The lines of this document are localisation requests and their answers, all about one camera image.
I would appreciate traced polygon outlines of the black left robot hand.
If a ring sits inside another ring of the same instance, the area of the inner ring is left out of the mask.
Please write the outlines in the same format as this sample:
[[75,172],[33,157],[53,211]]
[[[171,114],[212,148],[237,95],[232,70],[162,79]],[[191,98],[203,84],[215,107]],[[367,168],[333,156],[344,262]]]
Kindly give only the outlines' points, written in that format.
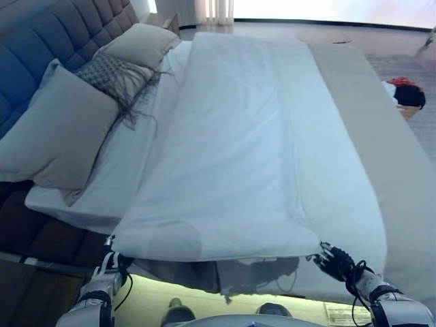
[[112,248],[115,235],[109,235],[103,246],[102,260],[99,266],[95,269],[97,275],[109,273],[127,274],[127,269],[132,265],[134,259],[122,255]]

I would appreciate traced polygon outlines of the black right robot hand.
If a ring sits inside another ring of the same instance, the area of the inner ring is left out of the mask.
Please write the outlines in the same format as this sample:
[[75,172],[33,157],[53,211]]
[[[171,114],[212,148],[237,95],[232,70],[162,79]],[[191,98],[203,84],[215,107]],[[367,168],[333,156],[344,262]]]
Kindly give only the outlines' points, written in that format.
[[333,279],[346,282],[356,267],[355,261],[347,252],[330,243],[321,242],[320,246],[322,251],[313,258],[315,265]]

